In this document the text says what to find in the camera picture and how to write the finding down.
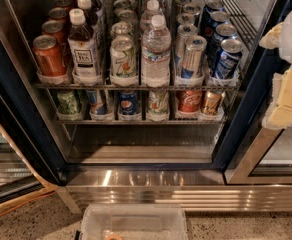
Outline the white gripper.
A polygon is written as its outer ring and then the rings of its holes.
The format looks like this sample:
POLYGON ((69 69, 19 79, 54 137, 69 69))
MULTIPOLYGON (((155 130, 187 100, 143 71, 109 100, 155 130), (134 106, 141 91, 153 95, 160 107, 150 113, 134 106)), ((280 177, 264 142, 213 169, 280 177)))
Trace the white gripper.
MULTIPOLYGON (((292 64, 292 11, 285 20, 264 35, 259 45, 265 49, 279 47, 283 60, 292 64)), ((285 129, 292 124, 292 66, 284 73, 275 73, 272 80, 272 101, 269 104, 262 126, 271 130, 285 129)))

